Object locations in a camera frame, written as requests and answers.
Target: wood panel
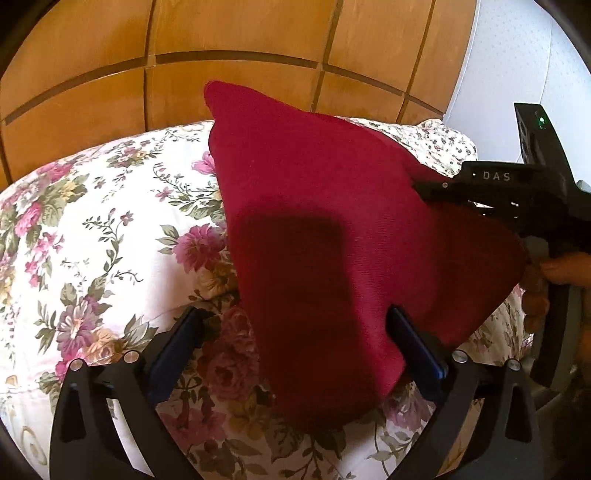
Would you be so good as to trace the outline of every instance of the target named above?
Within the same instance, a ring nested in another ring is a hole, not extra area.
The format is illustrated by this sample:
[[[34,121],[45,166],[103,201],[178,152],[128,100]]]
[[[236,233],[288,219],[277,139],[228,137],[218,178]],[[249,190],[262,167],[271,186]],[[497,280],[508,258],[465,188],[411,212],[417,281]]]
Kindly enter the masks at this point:
[[[329,63],[405,91],[431,0],[345,0]]]
[[[325,73],[316,111],[394,123],[402,96],[334,73]]]
[[[14,180],[49,161],[144,131],[144,71],[85,83],[41,103],[3,130]]]
[[[150,7],[151,0],[60,0],[2,77],[0,117],[67,79],[143,57]]]
[[[307,110],[317,72],[243,60],[184,61],[147,69],[148,129],[210,119],[203,88],[210,80],[238,83]]]
[[[249,50],[320,61],[335,0],[157,0],[150,53]]]
[[[4,159],[2,158],[2,150],[0,149],[0,192],[8,187],[8,180],[4,173]]]
[[[445,112],[462,69],[476,0],[437,0],[410,94]]]
[[[400,123],[403,125],[417,125],[430,118],[442,119],[438,113],[432,112],[418,103],[409,101],[404,109]]]

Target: finger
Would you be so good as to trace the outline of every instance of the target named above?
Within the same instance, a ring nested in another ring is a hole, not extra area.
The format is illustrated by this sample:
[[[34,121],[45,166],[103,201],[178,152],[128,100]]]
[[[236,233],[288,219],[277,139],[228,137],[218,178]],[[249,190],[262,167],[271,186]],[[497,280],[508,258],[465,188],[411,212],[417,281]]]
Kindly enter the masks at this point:
[[[558,285],[591,287],[591,255],[583,252],[550,258],[540,263],[544,277]]]
[[[585,323],[581,330],[577,360],[585,383],[591,385],[591,323]]]
[[[519,286],[524,290],[536,293],[542,291],[544,288],[544,282],[545,279],[540,268],[536,265],[530,264],[525,266]]]
[[[583,316],[591,320],[591,288],[586,288],[583,292]]]
[[[591,323],[584,323],[581,329],[581,340],[577,360],[581,364],[591,365]]]
[[[548,298],[541,293],[526,291],[521,299],[521,309],[527,315],[543,317],[550,309]]]
[[[534,315],[526,315],[523,320],[523,328],[527,333],[538,333],[544,324],[543,317],[536,317]]]

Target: floral pillowcase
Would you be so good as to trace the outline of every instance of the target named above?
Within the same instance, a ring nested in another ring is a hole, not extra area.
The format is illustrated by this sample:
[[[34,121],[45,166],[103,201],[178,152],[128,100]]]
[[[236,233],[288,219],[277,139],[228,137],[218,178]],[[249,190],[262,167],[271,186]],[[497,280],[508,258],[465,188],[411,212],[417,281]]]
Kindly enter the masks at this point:
[[[476,148],[439,121],[378,129],[452,175]],[[69,363],[117,361],[169,329],[187,304],[215,315],[206,341],[157,411],[204,478],[386,478],[433,406],[411,384],[341,429],[303,434],[274,414],[256,342],[240,307],[226,237],[211,122],[148,132],[53,162],[0,194],[0,417],[48,478],[53,411]],[[516,291],[466,342],[478,361],[518,356]],[[117,402],[113,420],[132,464]],[[475,404],[472,417],[478,416]],[[460,438],[446,466],[466,445]]]

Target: white wall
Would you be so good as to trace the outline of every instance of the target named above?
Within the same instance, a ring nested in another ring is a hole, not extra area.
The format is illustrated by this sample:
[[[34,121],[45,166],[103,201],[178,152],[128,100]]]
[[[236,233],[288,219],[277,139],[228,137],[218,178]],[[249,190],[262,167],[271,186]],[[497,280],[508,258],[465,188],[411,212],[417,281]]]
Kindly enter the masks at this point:
[[[542,104],[575,179],[591,183],[591,73],[534,0],[479,0],[444,122],[480,160],[521,161],[514,102]]]

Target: pillow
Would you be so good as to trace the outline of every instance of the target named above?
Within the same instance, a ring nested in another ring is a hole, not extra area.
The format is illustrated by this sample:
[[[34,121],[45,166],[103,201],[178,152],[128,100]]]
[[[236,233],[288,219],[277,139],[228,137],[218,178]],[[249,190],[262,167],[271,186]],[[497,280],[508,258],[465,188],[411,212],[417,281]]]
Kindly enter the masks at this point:
[[[262,373],[294,426],[338,426],[377,406],[404,370],[385,331],[402,305],[449,348],[518,282],[511,231],[424,203],[446,177],[380,132],[211,82],[216,159],[233,260]]]

